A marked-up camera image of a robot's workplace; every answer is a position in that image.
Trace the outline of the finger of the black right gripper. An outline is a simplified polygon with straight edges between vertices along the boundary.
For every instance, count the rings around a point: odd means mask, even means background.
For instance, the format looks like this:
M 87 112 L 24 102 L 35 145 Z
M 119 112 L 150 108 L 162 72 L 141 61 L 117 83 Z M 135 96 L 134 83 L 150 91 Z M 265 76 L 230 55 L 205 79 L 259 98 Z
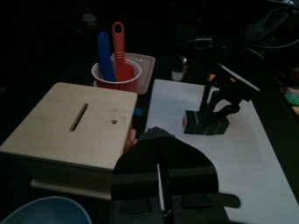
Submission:
M 201 111 L 206 111 L 210 93 L 211 93 L 211 83 L 207 82 L 205 85 L 203 94 L 202 94 Z
M 213 95 L 214 105 L 218 105 L 222 100 L 230 102 L 230 105 L 226 105 L 218 112 L 214 113 L 217 118 L 227 117 L 229 115 L 238 113 L 241 109 L 241 99 L 237 96 L 231 94 L 215 93 Z

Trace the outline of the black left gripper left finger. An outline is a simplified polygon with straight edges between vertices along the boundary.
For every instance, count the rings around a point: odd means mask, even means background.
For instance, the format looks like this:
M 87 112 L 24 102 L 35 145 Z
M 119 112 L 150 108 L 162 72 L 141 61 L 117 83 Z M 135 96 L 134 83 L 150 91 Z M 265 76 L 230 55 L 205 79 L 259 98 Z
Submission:
M 165 224 L 159 199 L 154 127 L 117 161 L 111 184 L 110 224 Z

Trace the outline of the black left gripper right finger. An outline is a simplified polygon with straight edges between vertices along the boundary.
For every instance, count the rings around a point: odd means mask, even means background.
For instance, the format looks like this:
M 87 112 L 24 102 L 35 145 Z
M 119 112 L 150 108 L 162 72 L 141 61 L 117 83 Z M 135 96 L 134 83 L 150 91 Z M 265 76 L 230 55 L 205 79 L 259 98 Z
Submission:
M 205 154 L 159 129 L 157 156 L 167 224 L 230 224 L 217 169 Z

